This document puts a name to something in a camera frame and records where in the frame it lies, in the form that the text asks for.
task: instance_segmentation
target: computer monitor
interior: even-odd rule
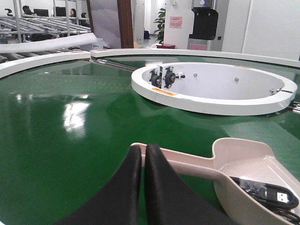
[[[34,8],[33,12],[39,16],[49,16],[48,9],[40,9],[40,8]]]
[[[55,7],[56,16],[67,16],[66,7]]]

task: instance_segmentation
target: white plastic scoop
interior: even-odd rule
[[[139,145],[142,165],[146,144]],[[212,145],[212,158],[199,157],[161,148],[162,153],[177,173],[214,180],[217,197],[224,210],[241,225],[290,225],[281,216],[254,200],[230,177],[253,180],[289,189],[300,198],[300,182],[276,159],[270,146],[237,138],[217,139]],[[300,215],[300,206],[291,210]]]

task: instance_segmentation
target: wooden pillar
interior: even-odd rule
[[[93,23],[93,17],[92,17],[92,9],[90,7],[90,0],[86,0],[86,4],[88,6],[88,14],[89,14],[89,21],[90,21],[90,30],[92,33],[94,33],[94,23]]]
[[[121,47],[133,48],[133,28],[130,0],[117,0],[121,34]]]

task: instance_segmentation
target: red box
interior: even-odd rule
[[[162,45],[156,45],[157,48],[175,48],[175,45],[168,45],[168,44],[162,44]]]

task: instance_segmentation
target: green conveyor belt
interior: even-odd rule
[[[297,68],[251,61],[168,55],[105,59],[134,67],[178,61],[227,63],[274,72],[300,84]],[[300,180],[300,114],[187,112],[144,99],[130,83],[130,72],[84,60],[41,66],[0,80],[0,221],[46,225],[66,216],[109,180],[133,142],[211,157],[212,143],[221,137],[261,141]],[[221,209],[212,181],[183,179]],[[140,199],[139,219],[145,225],[143,184]]]

